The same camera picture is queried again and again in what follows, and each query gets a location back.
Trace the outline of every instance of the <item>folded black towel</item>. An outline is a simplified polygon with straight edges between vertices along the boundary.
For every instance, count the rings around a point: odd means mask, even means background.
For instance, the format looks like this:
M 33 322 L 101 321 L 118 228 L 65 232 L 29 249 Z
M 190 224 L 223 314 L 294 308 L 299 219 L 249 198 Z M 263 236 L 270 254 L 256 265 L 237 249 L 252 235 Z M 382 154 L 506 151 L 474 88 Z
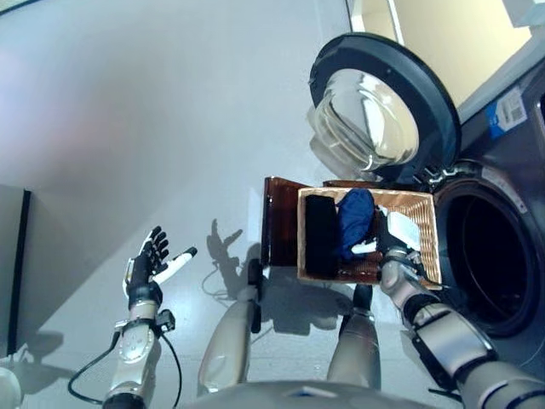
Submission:
M 339 268 L 335 200 L 310 195 L 305 198 L 305 206 L 307 272 L 309 275 L 334 277 Z

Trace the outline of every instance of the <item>gray floor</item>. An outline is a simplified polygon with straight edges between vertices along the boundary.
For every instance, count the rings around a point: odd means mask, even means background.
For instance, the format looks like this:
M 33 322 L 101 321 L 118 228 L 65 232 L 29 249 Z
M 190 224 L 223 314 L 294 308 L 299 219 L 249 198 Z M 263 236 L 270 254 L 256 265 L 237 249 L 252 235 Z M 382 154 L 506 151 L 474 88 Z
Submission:
M 170 339 L 183 365 L 182 402 L 194 400 L 226 293 L 258 254 L 263 177 L 310 185 L 333 177 L 308 147 L 307 76 L 321 45 L 347 30 L 344 1 L 48 0 L 0 23 L 0 182 L 35 193 L 26 346 L 15 357 L 23 407 L 88 407 L 68 395 L 66 380 L 126 315 L 126 260 L 157 224 L 172 251 L 199 249 L 163 289 L 177 319 Z M 269 272 L 250 380 L 327 372 L 346 297 L 299 285 L 292 273 Z M 456 407 L 427 392 L 433 381 L 414 363 L 389 301 L 377 296 L 372 309 L 384 390 Z M 112 370 L 106 360 L 79 388 L 101 397 Z M 157 380 L 152 407 L 169 407 L 177 379 L 168 351 Z

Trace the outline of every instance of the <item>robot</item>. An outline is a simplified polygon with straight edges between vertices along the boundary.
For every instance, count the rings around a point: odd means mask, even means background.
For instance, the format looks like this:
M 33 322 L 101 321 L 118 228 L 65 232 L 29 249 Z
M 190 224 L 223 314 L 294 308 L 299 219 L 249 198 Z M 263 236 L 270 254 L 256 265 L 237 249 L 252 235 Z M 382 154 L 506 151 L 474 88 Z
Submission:
M 479 328 L 421 284 L 422 261 L 413 248 L 414 236 L 411 238 L 414 226 L 406 220 L 396 223 L 398 219 L 391 219 L 381 219 L 373 247 L 383 254 L 380 289 L 402 313 L 412 343 L 438 386 L 447 391 L 457 389 L 468 408 L 545 407 L 543 381 L 500 361 Z M 159 284 L 197 252 L 190 248 L 165 262 L 167 244 L 166 234 L 155 228 L 139 256 L 129 260 L 123 281 L 129 318 L 116 324 L 109 350 L 69 382 L 73 395 L 90 400 L 73 390 L 73 382 L 113 350 L 121 338 L 110 391 L 104 400 L 92 403 L 107 409 L 149 406 L 160 355 L 158 339 L 175 327 L 170 311 L 158 312 L 163 299 Z M 250 332 L 259 314 L 260 274 L 256 261 L 250 266 L 248 286 L 216 327 L 198 373 L 201 396 L 189 408 L 422 407 L 421 403 L 380 391 L 380 352 L 370 312 L 372 291 L 362 285 L 354 292 L 353 311 L 343 322 L 326 381 L 247 383 Z

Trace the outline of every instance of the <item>laundry basket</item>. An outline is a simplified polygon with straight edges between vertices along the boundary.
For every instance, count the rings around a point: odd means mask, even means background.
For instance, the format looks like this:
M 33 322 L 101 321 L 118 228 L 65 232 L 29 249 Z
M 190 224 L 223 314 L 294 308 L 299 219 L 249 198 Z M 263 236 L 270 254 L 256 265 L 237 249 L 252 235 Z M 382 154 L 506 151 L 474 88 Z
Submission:
M 378 251 L 370 253 L 365 260 L 343 262 L 339 271 L 332 276 L 313 274 L 306 268 L 306 227 L 305 197 L 315 194 L 333 198 L 339 203 L 351 189 L 345 187 L 308 187 L 299 190 L 297 202 L 297 277 L 311 281 L 342 281 L 346 283 L 378 284 L 377 273 L 382 259 Z M 427 276 L 435 283 L 441 283 L 439 269 L 439 246 L 433 196 L 429 193 L 405 192 L 399 190 L 369 189 L 375 205 L 382 205 L 391 211 L 398 211 L 410 217 L 420 228 L 422 263 Z M 423 280 L 422 283 L 433 287 Z

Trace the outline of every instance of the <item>sticker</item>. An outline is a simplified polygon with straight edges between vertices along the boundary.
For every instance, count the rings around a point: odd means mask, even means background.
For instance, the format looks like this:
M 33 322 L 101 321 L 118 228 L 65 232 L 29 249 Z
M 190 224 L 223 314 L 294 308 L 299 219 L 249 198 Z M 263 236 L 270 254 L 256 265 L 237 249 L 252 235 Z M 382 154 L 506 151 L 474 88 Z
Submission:
M 485 109 L 490 126 L 490 137 L 497 139 L 515 126 L 522 124 L 528 116 L 522 101 L 520 88 L 514 87 Z
M 490 168 L 483 168 L 481 176 L 483 179 L 486 179 L 496 187 L 499 187 L 503 194 L 511 199 L 521 215 L 524 215 L 528 211 L 525 202 L 522 201 L 511 185 L 509 185 L 507 181 L 499 176 L 494 170 Z

